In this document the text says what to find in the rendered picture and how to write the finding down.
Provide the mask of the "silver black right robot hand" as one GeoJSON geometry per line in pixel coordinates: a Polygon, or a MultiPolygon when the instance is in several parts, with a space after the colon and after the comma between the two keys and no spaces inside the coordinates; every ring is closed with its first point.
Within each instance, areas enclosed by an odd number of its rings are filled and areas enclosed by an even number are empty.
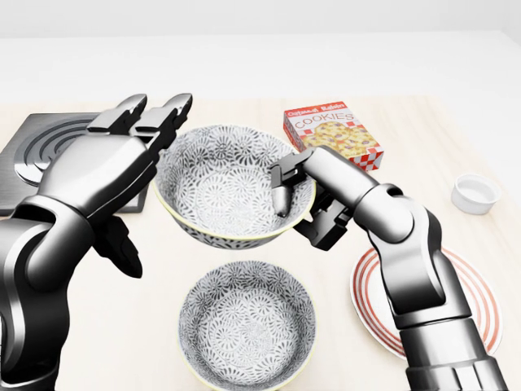
{"type": "Polygon", "coordinates": [[[275,213],[285,217],[291,209],[293,187],[307,177],[317,183],[311,208],[313,220],[299,222],[295,229],[312,246],[327,251],[347,231],[354,209],[378,183],[350,160],[329,147],[311,147],[289,154],[270,167],[275,213]]]}

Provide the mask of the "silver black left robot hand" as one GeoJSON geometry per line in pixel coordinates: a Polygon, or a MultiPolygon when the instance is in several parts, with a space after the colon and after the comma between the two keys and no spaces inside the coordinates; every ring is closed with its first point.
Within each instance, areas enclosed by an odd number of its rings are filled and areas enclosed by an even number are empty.
{"type": "Polygon", "coordinates": [[[115,217],[156,174],[160,150],[169,147],[193,103],[178,94],[146,111],[147,97],[133,95],[99,114],[46,169],[36,196],[74,208],[94,232],[94,248],[124,274],[139,278],[142,265],[126,225],[115,217]]]}

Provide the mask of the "black white patterned bowl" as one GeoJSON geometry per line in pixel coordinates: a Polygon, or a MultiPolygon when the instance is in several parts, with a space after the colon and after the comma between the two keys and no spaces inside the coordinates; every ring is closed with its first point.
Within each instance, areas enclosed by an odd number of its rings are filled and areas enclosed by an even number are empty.
{"type": "Polygon", "coordinates": [[[269,167],[294,147],[266,132],[211,125],[185,132],[163,151],[154,189],[177,224],[198,241],[224,249],[259,247],[291,229],[311,209],[316,186],[297,184],[279,217],[269,167]]]}
{"type": "Polygon", "coordinates": [[[195,375],[217,391],[274,391],[309,361],[316,314],[304,286],[283,268],[235,261],[188,292],[178,341],[195,375]]]}

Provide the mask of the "flat dark stove plate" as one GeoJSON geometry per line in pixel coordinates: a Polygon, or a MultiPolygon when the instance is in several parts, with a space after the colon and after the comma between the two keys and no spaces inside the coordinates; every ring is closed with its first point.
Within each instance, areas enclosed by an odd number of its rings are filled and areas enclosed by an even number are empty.
{"type": "Polygon", "coordinates": [[[64,149],[86,133],[96,112],[33,113],[0,152],[0,217],[12,214],[37,193],[43,172],[64,149]]]}

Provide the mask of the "white plate with red rings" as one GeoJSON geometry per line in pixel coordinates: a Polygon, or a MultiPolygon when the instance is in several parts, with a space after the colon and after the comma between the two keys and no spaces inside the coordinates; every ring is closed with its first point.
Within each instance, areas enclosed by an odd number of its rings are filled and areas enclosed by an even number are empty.
{"type": "MultiPolygon", "coordinates": [[[[491,286],[464,257],[448,248],[442,252],[457,272],[487,353],[494,354],[501,343],[503,319],[491,286]]],[[[374,248],[367,250],[352,268],[350,292],[355,311],[367,331],[385,349],[404,359],[405,351],[387,302],[379,256],[374,248]]]]}

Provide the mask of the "red printed cookie box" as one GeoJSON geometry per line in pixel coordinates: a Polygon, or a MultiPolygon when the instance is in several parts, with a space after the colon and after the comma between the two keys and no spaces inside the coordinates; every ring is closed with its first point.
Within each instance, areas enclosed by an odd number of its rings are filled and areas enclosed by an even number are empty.
{"type": "Polygon", "coordinates": [[[286,110],[283,129],[299,152],[325,145],[365,171],[383,159],[383,147],[342,101],[286,110]]]}

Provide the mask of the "small white ramekin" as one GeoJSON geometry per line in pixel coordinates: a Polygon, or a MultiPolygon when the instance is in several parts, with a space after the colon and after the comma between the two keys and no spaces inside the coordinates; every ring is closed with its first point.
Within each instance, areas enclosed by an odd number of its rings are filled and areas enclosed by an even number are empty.
{"type": "Polygon", "coordinates": [[[451,201],[461,211],[483,215],[501,198],[500,187],[480,174],[463,174],[456,178],[451,201]]]}

